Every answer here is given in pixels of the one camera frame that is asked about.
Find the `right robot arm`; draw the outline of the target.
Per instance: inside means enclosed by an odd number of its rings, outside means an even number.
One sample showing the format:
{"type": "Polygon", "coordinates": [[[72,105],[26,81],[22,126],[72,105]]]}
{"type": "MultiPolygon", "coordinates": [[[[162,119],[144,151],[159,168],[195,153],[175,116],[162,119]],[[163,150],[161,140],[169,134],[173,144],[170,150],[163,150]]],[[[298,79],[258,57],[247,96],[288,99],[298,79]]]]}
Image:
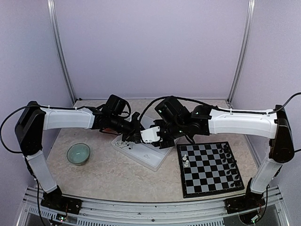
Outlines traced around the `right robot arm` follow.
{"type": "Polygon", "coordinates": [[[197,101],[193,111],[181,104],[180,97],[162,97],[155,111],[161,117],[150,128],[145,142],[165,142],[195,135],[242,134],[269,139],[269,151],[255,176],[250,179],[240,204],[252,208],[283,164],[294,157],[291,127],[284,107],[251,111],[219,108],[197,101]]]}

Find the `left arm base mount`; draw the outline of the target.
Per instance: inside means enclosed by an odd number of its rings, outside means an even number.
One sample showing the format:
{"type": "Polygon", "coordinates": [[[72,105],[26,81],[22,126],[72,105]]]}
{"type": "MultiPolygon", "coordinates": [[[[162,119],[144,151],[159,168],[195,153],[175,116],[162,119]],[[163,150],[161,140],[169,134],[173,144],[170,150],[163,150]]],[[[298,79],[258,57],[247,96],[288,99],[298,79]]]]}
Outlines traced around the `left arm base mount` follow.
{"type": "Polygon", "coordinates": [[[78,215],[81,209],[82,200],[62,196],[58,201],[51,202],[50,200],[43,198],[41,201],[41,205],[43,207],[47,207],[49,209],[57,210],[60,212],[78,215]]]}

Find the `black white chess board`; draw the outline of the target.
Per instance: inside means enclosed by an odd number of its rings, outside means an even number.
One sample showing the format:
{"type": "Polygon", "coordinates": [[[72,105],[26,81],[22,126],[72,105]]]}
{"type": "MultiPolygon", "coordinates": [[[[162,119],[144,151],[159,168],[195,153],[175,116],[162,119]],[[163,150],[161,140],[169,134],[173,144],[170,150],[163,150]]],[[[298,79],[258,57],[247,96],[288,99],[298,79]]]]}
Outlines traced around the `black white chess board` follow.
{"type": "Polygon", "coordinates": [[[221,162],[216,145],[226,142],[177,145],[184,199],[242,191],[222,187],[217,167],[221,162]],[[185,154],[189,167],[184,167],[182,158],[185,154]]]}

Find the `white divided plastic tray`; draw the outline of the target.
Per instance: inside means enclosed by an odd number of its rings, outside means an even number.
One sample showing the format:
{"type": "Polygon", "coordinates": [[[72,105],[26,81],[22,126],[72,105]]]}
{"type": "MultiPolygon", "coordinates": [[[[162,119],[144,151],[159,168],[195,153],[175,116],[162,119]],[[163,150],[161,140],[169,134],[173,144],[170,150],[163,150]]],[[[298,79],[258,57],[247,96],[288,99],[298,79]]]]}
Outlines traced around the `white divided plastic tray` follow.
{"type": "MultiPolygon", "coordinates": [[[[153,121],[153,118],[144,116],[141,121],[141,125],[143,126],[142,130],[149,129],[151,125],[154,124],[153,121]]],[[[159,149],[158,147],[154,147],[152,144],[147,144],[144,142],[140,144],[131,142],[133,143],[132,149],[120,149],[114,145],[118,140],[122,140],[122,136],[118,136],[111,141],[111,145],[115,150],[152,171],[157,171],[160,168],[161,164],[172,150],[171,147],[159,149]]]]}

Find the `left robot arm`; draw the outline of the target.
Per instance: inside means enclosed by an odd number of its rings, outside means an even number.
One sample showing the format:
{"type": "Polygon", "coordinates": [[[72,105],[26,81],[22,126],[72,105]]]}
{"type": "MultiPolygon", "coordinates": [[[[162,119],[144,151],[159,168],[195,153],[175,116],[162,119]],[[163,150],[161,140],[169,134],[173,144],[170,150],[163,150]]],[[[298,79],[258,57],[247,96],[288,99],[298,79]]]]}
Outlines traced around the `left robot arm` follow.
{"type": "Polygon", "coordinates": [[[41,106],[30,101],[15,126],[15,134],[24,156],[26,166],[55,209],[62,209],[66,199],[46,162],[43,153],[43,135],[48,130],[90,129],[107,133],[109,130],[122,136],[123,141],[140,143],[141,133],[138,113],[124,115],[129,103],[111,95],[105,104],[98,107],[74,108],[41,106]]]}

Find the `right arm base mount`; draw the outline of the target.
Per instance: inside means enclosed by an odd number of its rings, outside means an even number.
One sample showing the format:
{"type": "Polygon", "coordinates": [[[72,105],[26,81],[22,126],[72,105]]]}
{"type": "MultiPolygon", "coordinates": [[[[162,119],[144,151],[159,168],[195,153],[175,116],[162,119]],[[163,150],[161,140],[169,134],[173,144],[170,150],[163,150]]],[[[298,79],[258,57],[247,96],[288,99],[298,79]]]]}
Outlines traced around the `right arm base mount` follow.
{"type": "Polygon", "coordinates": [[[228,214],[258,208],[266,204],[264,198],[254,199],[246,198],[244,196],[228,198],[224,201],[224,203],[228,214]]]}

